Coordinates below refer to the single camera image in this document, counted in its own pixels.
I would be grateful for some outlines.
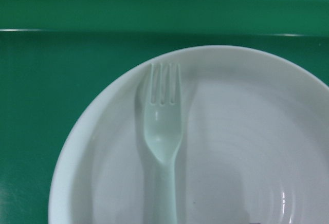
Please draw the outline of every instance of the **round plate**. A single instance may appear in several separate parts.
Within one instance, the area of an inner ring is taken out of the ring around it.
[[[93,100],[59,156],[50,224],[145,224],[152,179],[138,114],[154,62],[181,68],[179,223],[327,223],[329,88],[272,54],[202,46],[151,59]]]

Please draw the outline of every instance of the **white bowl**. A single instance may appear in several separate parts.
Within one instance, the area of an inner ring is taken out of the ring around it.
[[[49,223],[144,223],[139,86],[151,62],[169,61],[181,64],[186,121],[180,223],[327,223],[329,88],[285,59],[234,46],[161,55],[99,94],[59,156]]]

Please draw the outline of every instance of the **green surface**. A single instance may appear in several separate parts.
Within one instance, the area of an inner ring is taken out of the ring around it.
[[[47,222],[54,166],[94,97],[139,63],[226,44],[329,84],[329,0],[0,0],[0,224]]]

